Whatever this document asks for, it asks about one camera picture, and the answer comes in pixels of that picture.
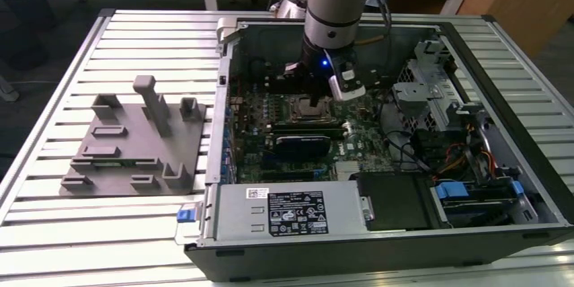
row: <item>warning label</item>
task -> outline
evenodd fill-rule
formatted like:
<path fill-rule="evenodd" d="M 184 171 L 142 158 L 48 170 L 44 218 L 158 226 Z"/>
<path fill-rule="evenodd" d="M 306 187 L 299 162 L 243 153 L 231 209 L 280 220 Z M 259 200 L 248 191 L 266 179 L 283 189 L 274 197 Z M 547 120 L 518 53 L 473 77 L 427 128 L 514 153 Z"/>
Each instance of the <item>warning label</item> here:
<path fill-rule="evenodd" d="M 322 191 L 268 193 L 267 203 L 274 237 L 330 232 Z"/>

